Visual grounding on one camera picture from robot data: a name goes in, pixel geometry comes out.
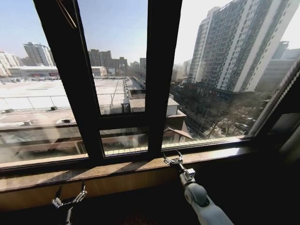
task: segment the black window frame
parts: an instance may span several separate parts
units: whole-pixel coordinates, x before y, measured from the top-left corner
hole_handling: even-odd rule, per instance
[[[33,1],[89,157],[13,166],[2,168],[0,173],[36,172],[36,168],[42,172],[161,157],[182,0],[173,1],[171,11],[167,2],[148,0],[146,56],[148,75],[146,76],[145,112],[110,115],[101,115],[100,113],[77,0]],[[158,65],[158,62],[163,62],[164,66]],[[300,113],[299,107],[293,104],[293,97],[300,87],[299,71],[300,62],[297,61],[282,88],[276,93],[251,129],[252,136],[246,136],[238,141],[208,142],[184,148],[174,147],[163,151],[180,150],[188,153],[245,145],[275,146],[285,142],[299,125],[300,119],[293,127],[285,127],[283,124],[282,133],[274,133],[272,128],[282,115]],[[133,127],[149,127],[148,151],[105,156],[99,131]]]

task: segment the glass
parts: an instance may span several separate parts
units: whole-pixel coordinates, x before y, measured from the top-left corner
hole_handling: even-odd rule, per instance
[[[145,101],[147,0],[79,0],[101,114]],[[145,111],[145,106],[138,109]]]
[[[106,156],[148,150],[148,127],[100,130]]]
[[[0,8],[0,167],[82,157],[81,135],[33,2],[4,0]]]
[[[163,148],[250,135],[300,55],[298,6],[183,1]]]

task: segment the high-rise building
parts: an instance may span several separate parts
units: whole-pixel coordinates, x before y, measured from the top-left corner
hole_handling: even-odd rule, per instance
[[[133,71],[138,72],[140,70],[140,64],[137,61],[134,61],[130,64]]]
[[[182,78],[188,76],[192,60],[185,61],[182,65]]]
[[[295,60],[270,60],[255,91],[273,92],[279,87]]]
[[[125,59],[124,57],[120,57],[120,67],[125,67],[127,68],[128,64],[127,64],[127,59]]]
[[[285,53],[282,55],[283,60],[296,60],[300,56],[300,48],[296,49],[286,49]]]
[[[274,52],[274,55],[272,56],[272,59],[273,60],[281,59],[282,55],[287,50],[288,46],[289,46],[289,42],[288,41],[281,41],[279,43],[276,51]]]
[[[18,57],[7,52],[0,52],[0,77],[10,76],[9,68],[20,66]]]
[[[23,45],[34,66],[54,66],[54,59],[49,47],[41,44],[33,44],[32,42]]]
[[[146,69],[146,58],[140,58],[140,68]]]
[[[90,64],[91,66],[103,66],[109,68],[123,68],[127,67],[127,59],[120,57],[119,59],[113,59],[111,51],[100,52],[98,49],[89,50]]]
[[[89,50],[89,56],[90,56],[90,65],[92,67],[102,66],[101,59],[100,59],[100,52],[98,49]]]
[[[211,9],[198,29],[191,83],[253,91],[300,0],[235,0]]]
[[[113,68],[111,51],[99,52],[101,65],[105,68]]]

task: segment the sky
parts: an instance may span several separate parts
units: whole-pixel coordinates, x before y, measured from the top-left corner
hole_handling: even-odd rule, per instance
[[[193,56],[200,22],[214,6],[229,0],[183,0],[174,63]],[[113,58],[128,63],[146,57],[147,0],[78,0],[88,49],[111,50]],[[32,0],[0,0],[0,51],[26,57],[23,43],[48,45]],[[298,9],[282,40],[300,48]]]

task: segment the window sill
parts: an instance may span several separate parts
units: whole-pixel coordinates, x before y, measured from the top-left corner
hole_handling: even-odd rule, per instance
[[[250,147],[229,148],[198,152],[184,155],[184,164],[194,164],[203,161],[217,160],[242,156],[257,152]],[[151,161],[127,162],[114,165],[97,166],[91,169],[74,169],[59,172],[48,172],[43,174],[32,174],[24,176],[2,176],[0,177],[0,193],[18,191],[30,188],[72,183],[82,180],[94,180],[103,177],[111,177],[136,172],[144,172],[155,169],[167,168],[162,158]]]

